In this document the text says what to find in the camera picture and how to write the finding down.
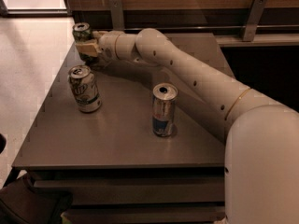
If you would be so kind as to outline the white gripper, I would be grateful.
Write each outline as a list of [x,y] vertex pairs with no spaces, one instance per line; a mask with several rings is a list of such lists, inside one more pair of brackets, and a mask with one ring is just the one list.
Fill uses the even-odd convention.
[[123,35],[121,31],[93,31],[93,37],[84,42],[77,42],[76,48],[79,53],[98,57],[99,55],[107,62],[117,61],[116,45],[118,38]]

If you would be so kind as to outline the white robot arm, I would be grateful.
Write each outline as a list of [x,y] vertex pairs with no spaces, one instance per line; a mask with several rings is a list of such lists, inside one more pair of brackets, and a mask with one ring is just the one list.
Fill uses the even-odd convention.
[[178,49],[155,29],[94,32],[78,52],[170,69],[229,125],[225,224],[299,223],[299,114]]

